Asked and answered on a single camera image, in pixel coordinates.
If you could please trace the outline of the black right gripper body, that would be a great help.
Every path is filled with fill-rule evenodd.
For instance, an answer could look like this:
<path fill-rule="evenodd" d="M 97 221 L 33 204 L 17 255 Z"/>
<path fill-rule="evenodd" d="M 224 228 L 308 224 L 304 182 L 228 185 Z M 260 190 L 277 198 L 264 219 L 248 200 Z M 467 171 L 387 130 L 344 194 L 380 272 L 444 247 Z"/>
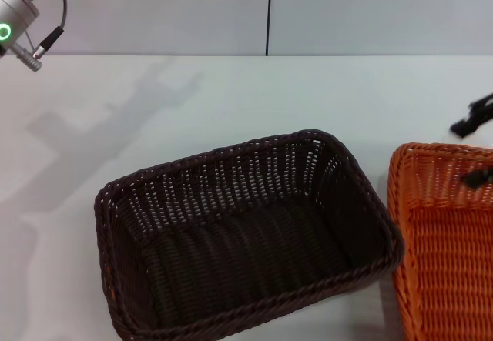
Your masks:
<path fill-rule="evenodd" d="M 485 97 L 475 101 L 475 102 L 472 102 L 470 105 L 469 105 L 469 112 L 470 113 L 477 113 L 477 112 L 480 112 L 484 109 L 486 109 L 489 105 L 489 103 L 492 102 L 492 99 L 493 99 L 493 94 L 489 94 L 489 95 L 486 95 Z"/>

